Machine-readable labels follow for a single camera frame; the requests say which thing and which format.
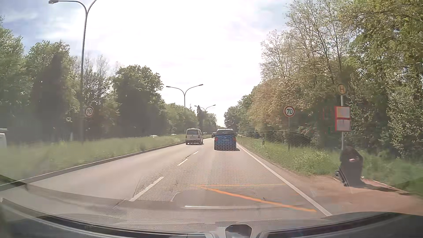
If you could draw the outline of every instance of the curb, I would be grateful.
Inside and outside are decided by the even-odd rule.
[[[379,181],[376,181],[376,180],[372,180],[372,181],[373,181],[373,182],[376,182],[376,183],[380,183],[380,184],[382,184],[382,185],[385,185],[385,186],[387,186],[387,187],[389,187],[389,188],[392,188],[392,189],[395,189],[395,190],[398,190],[398,191],[401,191],[401,192],[404,192],[404,193],[409,194],[409,192],[407,192],[407,191],[401,190],[401,189],[396,188],[396,187],[392,187],[392,186],[390,186],[390,185],[388,185],[388,184],[385,184],[385,183],[382,183],[382,182],[379,182]]]
[[[62,169],[62,170],[58,170],[58,171],[54,171],[54,172],[50,172],[50,173],[46,173],[46,174],[41,174],[41,175],[37,175],[37,176],[34,176],[34,177],[26,178],[26,179],[16,180],[16,181],[13,181],[13,182],[10,182],[10,183],[0,185],[0,191],[4,191],[4,190],[14,188],[14,187],[19,187],[19,186],[22,186],[22,185],[26,185],[28,183],[33,183],[33,182],[36,182],[36,181],[40,181],[40,180],[51,178],[51,177],[54,177],[54,176],[66,174],[66,173],[73,172],[73,171],[76,171],[76,170],[85,169],[85,168],[93,167],[93,166],[96,166],[96,165],[99,165],[99,164],[103,164],[103,163],[107,163],[107,162],[111,162],[111,161],[116,161],[116,160],[120,160],[120,159],[123,159],[123,158],[131,157],[131,156],[134,156],[134,155],[140,155],[140,154],[147,153],[147,152],[150,152],[150,151],[163,149],[163,148],[167,148],[167,147],[171,147],[171,146],[175,146],[175,145],[180,145],[180,144],[184,144],[184,143],[185,143],[185,141],[184,142],[178,142],[178,143],[175,143],[175,144],[170,144],[170,145],[165,145],[165,146],[162,146],[162,147],[143,150],[143,151],[135,152],[135,153],[132,153],[132,154],[121,155],[121,156],[117,156],[117,157],[113,157],[113,158],[109,158],[109,159],[104,159],[104,160],[95,161],[95,162],[91,162],[91,163],[81,164],[81,165],[77,165],[77,166],[70,167],[70,168],[67,168],[67,169]]]

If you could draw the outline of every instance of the grass median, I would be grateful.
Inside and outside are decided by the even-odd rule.
[[[175,135],[8,146],[0,149],[0,175],[20,180],[184,140],[185,135]]]
[[[238,136],[240,145],[269,162],[275,163],[289,171],[306,175],[333,176],[338,168],[339,151],[319,150],[313,147],[290,147],[287,144]],[[423,165],[411,163],[404,159],[389,159],[370,155],[359,150],[364,157],[362,175],[366,179],[376,180],[390,186],[423,195]]]

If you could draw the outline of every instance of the sky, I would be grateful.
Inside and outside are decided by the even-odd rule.
[[[80,0],[88,8],[93,0]],[[88,14],[85,53],[111,66],[139,64],[183,91],[186,106],[210,107],[217,124],[260,80],[260,43],[284,30],[290,0],[97,0]],[[23,37],[25,49],[63,40],[80,55],[85,12],[78,3],[0,0],[3,26]],[[178,89],[164,88],[166,103],[184,104]]]

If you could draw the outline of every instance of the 70 sign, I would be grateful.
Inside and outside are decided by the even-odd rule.
[[[295,109],[293,106],[286,106],[283,109],[283,114],[285,114],[285,116],[287,117],[293,117],[295,115]]]

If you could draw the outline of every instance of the car rear window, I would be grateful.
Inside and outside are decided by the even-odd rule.
[[[187,135],[198,135],[198,130],[187,130]]]
[[[227,134],[234,134],[233,130],[218,130],[216,135],[227,135]]]

